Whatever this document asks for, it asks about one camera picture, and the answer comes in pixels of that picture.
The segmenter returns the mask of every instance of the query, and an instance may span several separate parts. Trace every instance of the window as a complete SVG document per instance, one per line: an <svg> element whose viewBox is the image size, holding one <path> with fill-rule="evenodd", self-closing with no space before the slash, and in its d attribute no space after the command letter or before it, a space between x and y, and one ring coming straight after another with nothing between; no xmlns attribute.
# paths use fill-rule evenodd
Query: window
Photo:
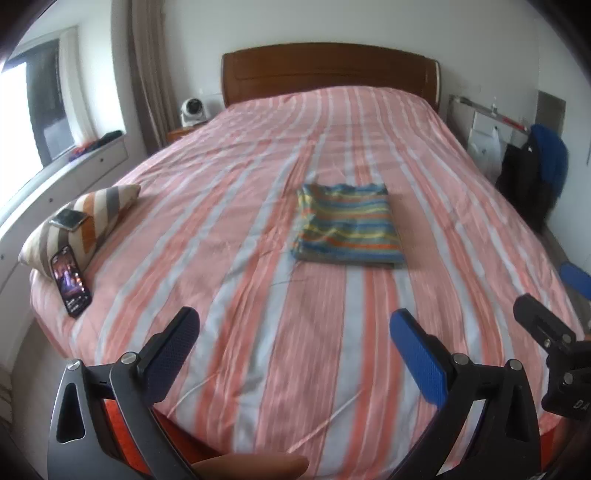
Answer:
<svg viewBox="0 0 591 480"><path fill-rule="evenodd" d="M14 57L0 73L0 209L75 146L61 95L59 40Z"/></svg>

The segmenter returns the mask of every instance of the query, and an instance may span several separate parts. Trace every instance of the wooden headboard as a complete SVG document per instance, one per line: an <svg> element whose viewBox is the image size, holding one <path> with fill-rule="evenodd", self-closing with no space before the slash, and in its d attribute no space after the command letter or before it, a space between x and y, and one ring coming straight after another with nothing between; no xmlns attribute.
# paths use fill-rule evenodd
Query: wooden headboard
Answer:
<svg viewBox="0 0 591 480"><path fill-rule="evenodd" d="M350 43L288 43L226 53L224 103L338 85L393 87L439 107L439 64L421 55Z"/></svg>

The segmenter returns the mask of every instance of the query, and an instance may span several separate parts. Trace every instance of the smartphone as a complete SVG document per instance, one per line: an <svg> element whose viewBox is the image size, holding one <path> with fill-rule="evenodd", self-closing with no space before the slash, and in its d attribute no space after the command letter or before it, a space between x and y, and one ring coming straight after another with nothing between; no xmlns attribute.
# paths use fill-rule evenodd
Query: smartphone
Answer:
<svg viewBox="0 0 591 480"><path fill-rule="evenodd" d="M68 315L78 318L92 302L92 295L82 279L82 272L70 245L51 258L51 272Z"/></svg>
<svg viewBox="0 0 591 480"><path fill-rule="evenodd" d="M64 228L69 232L75 232L89 216L88 213L64 208L57 212L55 217L49 220L49 223L58 228Z"/></svg>

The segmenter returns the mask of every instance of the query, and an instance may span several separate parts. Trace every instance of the folded towel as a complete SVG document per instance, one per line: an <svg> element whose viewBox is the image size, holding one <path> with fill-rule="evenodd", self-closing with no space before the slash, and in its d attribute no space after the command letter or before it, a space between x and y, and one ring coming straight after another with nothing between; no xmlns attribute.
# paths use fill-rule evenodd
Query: folded towel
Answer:
<svg viewBox="0 0 591 480"><path fill-rule="evenodd" d="M298 203L303 225L291 250L297 259L347 264L404 262L385 185L305 184L298 190Z"/></svg>

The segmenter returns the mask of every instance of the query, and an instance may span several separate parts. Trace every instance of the striped bedspread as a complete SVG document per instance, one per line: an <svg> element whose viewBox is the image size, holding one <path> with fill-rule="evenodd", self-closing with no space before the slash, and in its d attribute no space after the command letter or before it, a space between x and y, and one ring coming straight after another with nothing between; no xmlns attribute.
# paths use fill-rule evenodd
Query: striped bedspread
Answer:
<svg viewBox="0 0 591 480"><path fill-rule="evenodd" d="M302 226L291 252L298 260L390 266L404 261L386 185L311 183L297 195Z"/></svg>
<svg viewBox="0 0 591 480"><path fill-rule="evenodd" d="M157 406L222 452L289 451L310 477L373 479L434 414L388 336L407 308L474 362L525 365L541 432L545 355L515 322L531 293L581 328L542 246L422 99L335 87L233 105L121 183L138 203L86 271L73 320L49 280L31 300L49 337L87 364L138 351L177 310L202 332ZM385 184L406 266L298 262L297 189ZM478 412L450 457L461 457Z"/></svg>

